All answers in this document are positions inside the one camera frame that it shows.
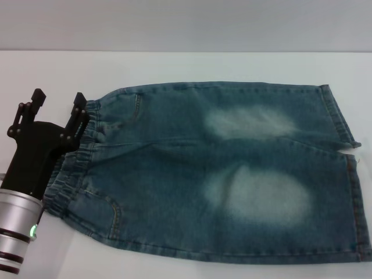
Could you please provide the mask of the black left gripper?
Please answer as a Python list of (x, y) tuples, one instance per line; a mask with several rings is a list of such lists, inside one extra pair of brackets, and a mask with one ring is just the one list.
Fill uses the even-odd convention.
[(17, 143), (16, 152), (1, 188), (41, 200), (59, 158), (78, 149), (89, 122), (87, 100), (78, 92), (66, 127), (34, 121), (46, 95), (34, 90), (31, 102), (19, 103), (13, 125), (7, 135)]

